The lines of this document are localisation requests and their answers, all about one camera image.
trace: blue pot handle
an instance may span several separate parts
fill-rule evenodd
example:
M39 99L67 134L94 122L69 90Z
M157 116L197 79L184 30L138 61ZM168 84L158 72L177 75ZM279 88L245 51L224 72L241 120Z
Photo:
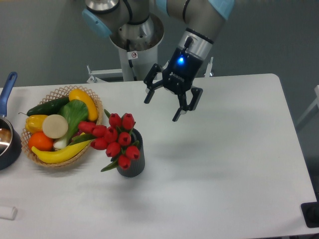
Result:
M4 88L0 95L0 116L6 117L6 106L8 103L9 95L17 77L18 74L16 72L11 72L5 82Z

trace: dark gray vase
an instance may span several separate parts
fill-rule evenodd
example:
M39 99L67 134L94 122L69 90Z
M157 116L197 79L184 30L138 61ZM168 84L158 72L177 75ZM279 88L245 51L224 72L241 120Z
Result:
M144 167L145 167L145 157L144 157L142 136L140 132L138 132L136 129L133 129L131 137L132 137L132 143L135 142L136 140L140 142L138 146L138 149L140 151L140 158L138 160L131 160L131 165L126 170L122 169L121 167L117 167L117 170L121 175L125 177L129 177L129 178L138 176L144 170Z

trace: yellow bell pepper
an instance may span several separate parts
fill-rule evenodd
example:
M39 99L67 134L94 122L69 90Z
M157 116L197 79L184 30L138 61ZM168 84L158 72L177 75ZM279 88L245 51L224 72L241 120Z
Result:
M88 120L96 121L98 118L98 109L93 102L92 98L85 92L80 89L74 89L69 93L69 101L80 100L84 102L88 108Z
M43 121L47 118L46 115L33 115L25 120L25 129L30 133L42 132Z
M77 155L79 152L81 152L82 149L84 149L91 140L84 141L81 143L77 143L74 145L66 146L63 149L60 149L58 151L41 151L37 149L36 147L32 147L31 150L33 153L38 156L38 158L45 163L62 163L65 162L71 158L73 158L75 155Z

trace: fruit basket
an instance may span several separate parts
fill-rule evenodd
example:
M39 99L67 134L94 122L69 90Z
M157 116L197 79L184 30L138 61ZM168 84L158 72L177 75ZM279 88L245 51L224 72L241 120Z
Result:
M103 106L102 102L98 95L96 95L92 90L84 88L82 86L65 86L63 88L55 89L54 91L50 92L48 95L46 95L45 98L42 99L42 101L39 103L39 105L44 104L46 102L69 96L69 93L74 89L80 89L84 92L86 92L90 98L93 100L96 108L97 108L97 119L96 124L101 124L102 118L103 118ZM39 157L33 153L30 148L28 147L29 140L31 138L32 134L29 132L26 128L22 130L21 134L21 143L22 143L22 151L25 153L25 155L31 159L34 163L43 166L43 167L50 167L50 168L59 168L63 166L70 165L74 162L76 162L90 147L90 144L87 144L79 153L77 153L74 157L60 163L46 163L39 159Z

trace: orange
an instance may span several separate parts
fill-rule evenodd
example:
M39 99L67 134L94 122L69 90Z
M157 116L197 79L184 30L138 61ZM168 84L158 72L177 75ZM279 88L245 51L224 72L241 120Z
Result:
M36 147L41 151L51 151L53 148L53 139L46 136L43 132L34 133L28 142L28 147Z

